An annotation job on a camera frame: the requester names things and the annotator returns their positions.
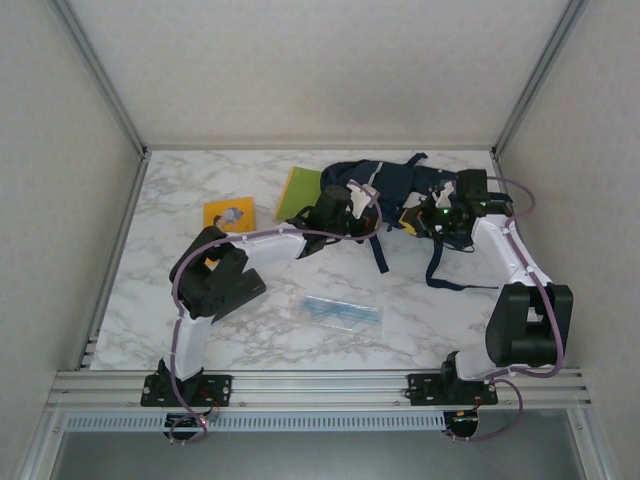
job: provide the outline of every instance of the aluminum frame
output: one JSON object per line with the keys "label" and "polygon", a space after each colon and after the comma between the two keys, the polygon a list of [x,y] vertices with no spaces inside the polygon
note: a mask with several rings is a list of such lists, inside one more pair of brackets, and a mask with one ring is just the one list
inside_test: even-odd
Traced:
{"label": "aluminum frame", "polygon": [[[404,397],[404,391],[408,387],[407,375],[416,372],[207,373],[234,377],[230,405],[222,411],[223,418],[227,420],[221,425],[221,432],[438,430],[442,411],[463,406],[412,407]],[[423,372],[437,373],[437,370]],[[59,372],[20,478],[50,477],[66,431],[162,431],[164,415],[182,413],[182,410],[139,405],[144,378],[151,373]],[[579,369],[563,369],[549,379],[516,375],[511,380],[522,392],[526,409],[567,411],[588,480],[616,478],[599,430],[593,428],[591,400]],[[496,387],[498,404],[484,406],[483,409],[517,409],[517,398],[510,387]]]}
{"label": "aluminum frame", "polygon": [[142,143],[142,139],[127,112],[122,100],[118,96],[115,88],[109,80],[109,76],[105,71],[100,59],[96,55],[89,38],[82,29],[82,25],[73,13],[73,9],[67,0],[47,0],[54,15],[58,18],[60,25],[65,30],[71,40],[76,52],[80,56],[87,73],[94,81],[100,95],[105,100],[107,107],[113,114],[118,126],[126,135],[131,146],[138,153],[142,160],[145,156],[146,148]]}
{"label": "aluminum frame", "polygon": [[92,345],[92,339],[97,340],[97,336],[104,319],[104,314],[107,310],[109,303],[109,297],[111,296],[111,290],[116,280],[118,273],[118,267],[120,266],[120,259],[122,258],[122,252],[124,251],[127,236],[129,235],[129,229],[131,228],[131,222],[133,221],[133,215],[135,214],[138,198],[140,198],[140,192],[142,191],[142,185],[147,173],[147,167],[149,166],[149,160],[151,158],[151,152],[147,151],[144,158],[138,164],[131,188],[129,189],[129,195],[125,209],[122,213],[122,218],[118,226],[118,232],[116,238],[109,252],[109,260],[103,273],[103,280],[100,284],[96,299],[93,304],[91,316],[89,317],[89,323],[85,332],[84,348],[78,355],[76,361],[76,369],[83,367],[86,361],[86,353],[93,351],[91,347],[95,347],[95,342]]}
{"label": "aluminum frame", "polygon": [[578,23],[578,19],[588,3],[589,0],[569,0],[567,3],[560,20],[556,24],[551,37],[542,50],[542,54],[540,55],[538,62],[533,68],[518,101],[511,110],[509,118],[507,119],[504,127],[502,127],[500,136],[493,147],[498,161],[505,149],[509,146],[509,143],[516,134],[518,127],[522,124],[522,121],[527,115],[536,95],[540,91],[542,84],[549,76],[551,67],[560,56],[571,31]]}
{"label": "aluminum frame", "polygon": [[[232,375],[233,388],[227,412],[264,411],[399,411],[457,410],[458,406],[412,407],[405,398],[410,373],[438,370],[353,371],[207,371]],[[60,372],[51,388],[45,412],[82,411],[176,411],[180,408],[140,406],[144,378],[153,372],[79,371]],[[579,369],[563,369],[549,379],[517,375],[526,408],[590,408],[591,400]],[[517,397],[504,384],[496,385],[499,402],[486,409],[511,410]]]}

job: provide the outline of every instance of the green book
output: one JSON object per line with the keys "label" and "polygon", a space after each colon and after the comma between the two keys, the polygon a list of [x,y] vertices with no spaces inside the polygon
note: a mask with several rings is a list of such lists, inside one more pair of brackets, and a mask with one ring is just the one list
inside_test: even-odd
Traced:
{"label": "green book", "polygon": [[307,205],[315,205],[320,196],[320,175],[322,172],[307,168],[293,167],[282,190],[275,219],[284,222]]}

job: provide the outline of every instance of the navy blue bag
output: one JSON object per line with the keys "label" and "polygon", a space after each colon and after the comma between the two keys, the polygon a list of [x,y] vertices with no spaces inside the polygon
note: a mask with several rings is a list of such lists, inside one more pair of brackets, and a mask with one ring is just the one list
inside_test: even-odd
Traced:
{"label": "navy blue bag", "polygon": [[[328,185],[346,187],[349,180],[355,180],[361,185],[370,184],[380,193],[378,203],[382,210],[382,220],[389,225],[388,231],[392,228],[402,229],[403,227],[399,223],[404,211],[402,207],[411,192],[430,195],[434,189],[443,187],[445,183],[456,179],[455,172],[417,165],[424,158],[428,158],[426,154],[416,153],[404,165],[374,160],[334,163],[322,172],[320,186],[323,190]],[[491,195],[496,200],[511,201],[507,195],[501,193],[492,193]],[[455,198],[452,198],[452,203],[455,204]],[[377,236],[374,236],[369,241],[380,273],[388,272],[389,267],[384,258],[380,240]],[[464,250],[473,245],[470,235],[449,235],[445,237],[444,243],[453,250]],[[433,257],[425,274],[427,285],[433,288],[447,288],[455,291],[470,287],[494,288],[459,285],[447,280],[433,278],[433,274],[442,258],[442,252],[443,245],[434,242]]]}

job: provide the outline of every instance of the yellow book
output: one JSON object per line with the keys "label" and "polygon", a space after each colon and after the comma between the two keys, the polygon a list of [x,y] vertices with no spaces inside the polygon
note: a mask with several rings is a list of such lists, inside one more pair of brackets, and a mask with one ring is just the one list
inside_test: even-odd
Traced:
{"label": "yellow book", "polygon": [[204,224],[215,225],[223,232],[252,232],[256,229],[253,198],[236,198],[204,204]]}

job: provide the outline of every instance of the floor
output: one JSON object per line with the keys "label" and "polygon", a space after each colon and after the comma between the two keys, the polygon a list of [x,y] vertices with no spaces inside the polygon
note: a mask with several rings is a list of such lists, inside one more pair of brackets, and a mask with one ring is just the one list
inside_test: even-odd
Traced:
{"label": "floor", "polygon": [[[273,212],[292,166],[322,169],[362,158],[406,162],[412,151],[157,151],[153,153],[100,330],[91,369],[152,370],[169,350],[176,310],[169,270],[202,228],[205,202],[254,198],[257,229]],[[485,168],[486,151],[432,151],[421,164],[449,170]],[[496,290],[451,292],[425,284],[430,240],[401,231],[380,235],[391,271],[381,275],[368,244],[341,242],[303,260],[259,273],[262,303],[210,329],[209,369],[435,368],[453,350],[484,339]],[[445,251],[440,278],[491,285],[480,252]],[[381,328],[357,334],[301,320],[304,294],[383,310]]]}

